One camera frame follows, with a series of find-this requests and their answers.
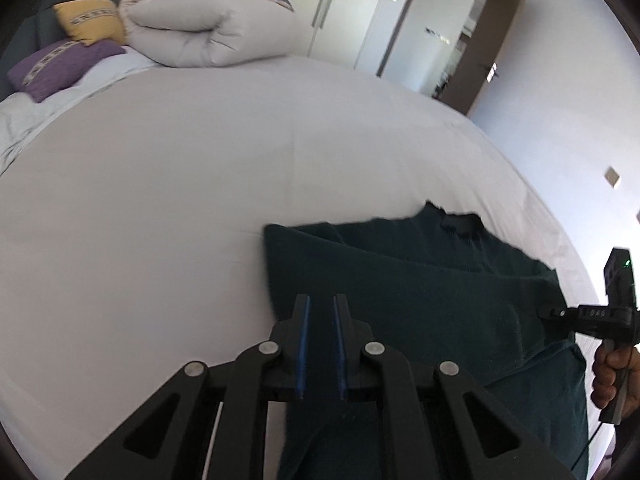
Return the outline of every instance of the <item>finger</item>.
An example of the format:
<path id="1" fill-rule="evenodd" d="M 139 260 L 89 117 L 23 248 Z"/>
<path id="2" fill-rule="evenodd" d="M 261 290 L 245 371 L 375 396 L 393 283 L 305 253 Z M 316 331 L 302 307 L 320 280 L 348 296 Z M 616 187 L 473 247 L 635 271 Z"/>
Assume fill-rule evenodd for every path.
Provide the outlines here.
<path id="1" fill-rule="evenodd" d="M 601 364 L 604 364 L 606 357 L 607 357 L 607 349 L 605 348 L 604 343 L 601 343 L 600 346 L 598 346 L 598 349 L 596 350 L 594 358 L 596 362 L 599 365 L 601 365 Z"/>
<path id="2" fill-rule="evenodd" d="M 611 386 L 616 382 L 616 372 L 613 368 L 608 367 L 607 365 L 599 365 L 597 363 L 593 364 L 593 373 L 596 375 L 595 380 L 605 386 Z"/>
<path id="3" fill-rule="evenodd" d="M 609 405 L 608 400 L 601 399 L 596 394 L 591 394 L 591 402 L 593 402 L 599 410 L 604 410 Z"/>
<path id="4" fill-rule="evenodd" d="M 601 384 L 598 380 L 593 380 L 593 395 L 599 399 L 609 402 L 616 396 L 616 387 L 607 384 Z"/>
<path id="5" fill-rule="evenodd" d="M 640 372 L 640 354 L 635 347 L 614 350 L 607 355 L 605 362 L 616 370 L 626 368 L 626 365 L 629 364 L 629 369 L 632 372 Z"/>

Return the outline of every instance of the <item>white bed sheet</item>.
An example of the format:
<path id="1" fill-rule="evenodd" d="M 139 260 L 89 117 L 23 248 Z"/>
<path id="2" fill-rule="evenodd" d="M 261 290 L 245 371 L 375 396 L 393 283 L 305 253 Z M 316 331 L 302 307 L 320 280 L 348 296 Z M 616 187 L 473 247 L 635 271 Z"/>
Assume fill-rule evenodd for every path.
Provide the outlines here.
<path id="1" fill-rule="evenodd" d="M 597 300 L 537 194 L 440 103 L 297 57 L 113 84 L 0 177 L 0 420 L 40 480 L 63 478 L 181 365 L 268 336 L 264 224 L 425 200 L 555 267 L 569 304 Z M 580 346 L 592 362 L 597 342 Z"/>
<path id="2" fill-rule="evenodd" d="M 56 117 L 129 75 L 158 66 L 129 46 L 126 53 L 99 61 L 75 85 L 35 103 L 25 92 L 0 102 L 0 175 L 24 147 Z"/>

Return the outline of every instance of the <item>folded duvet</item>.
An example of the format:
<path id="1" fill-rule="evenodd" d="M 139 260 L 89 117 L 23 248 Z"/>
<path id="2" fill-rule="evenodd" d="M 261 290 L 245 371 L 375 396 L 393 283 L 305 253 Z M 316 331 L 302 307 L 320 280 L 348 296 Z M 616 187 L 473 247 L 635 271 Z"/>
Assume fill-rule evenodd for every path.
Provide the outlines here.
<path id="1" fill-rule="evenodd" d="M 121 0 L 127 41 L 167 66 L 226 66 L 291 52 L 288 0 Z"/>

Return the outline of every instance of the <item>metal screw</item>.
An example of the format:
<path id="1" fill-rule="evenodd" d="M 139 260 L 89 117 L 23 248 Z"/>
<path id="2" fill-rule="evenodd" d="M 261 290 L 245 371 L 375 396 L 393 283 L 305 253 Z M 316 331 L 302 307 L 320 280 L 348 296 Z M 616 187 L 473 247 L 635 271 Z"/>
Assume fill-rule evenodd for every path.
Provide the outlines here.
<path id="1" fill-rule="evenodd" d="M 189 377 L 197 377 L 204 373 L 204 364 L 198 361 L 193 361 L 184 367 L 184 373 Z"/>
<path id="2" fill-rule="evenodd" d="M 372 341 L 364 345 L 364 351 L 369 355 L 380 355 L 385 352 L 385 346 L 377 341 Z"/>
<path id="3" fill-rule="evenodd" d="M 275 341 L 264 341 L 260 343 L 260 346 L 258 346 L 260 353 L 265 355 L 275 354 L 278 351 L 278 348 L 278 343 Z"/>
<path id="4" fill-rule="evenodd" d="M 440 363 L 440 371 L 448 376 L 457 375 L 460 371 L 460 367 L 453 361 L 443 361 Z"/>

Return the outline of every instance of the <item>light switch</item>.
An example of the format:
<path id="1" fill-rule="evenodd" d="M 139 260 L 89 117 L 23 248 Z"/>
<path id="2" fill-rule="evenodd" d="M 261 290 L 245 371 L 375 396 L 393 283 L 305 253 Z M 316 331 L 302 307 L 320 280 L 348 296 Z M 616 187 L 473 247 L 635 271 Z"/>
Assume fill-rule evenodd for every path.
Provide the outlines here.
<path id="1" fill-rule="evenodd" d="M 616 189 L 618 184 L 620 184 L 620 176 L 612 167 L 609 167 L 607 172 L 604 174 L 604 178 L 607 179 L 607 182 L 609 182 L 613 189 Z"/>

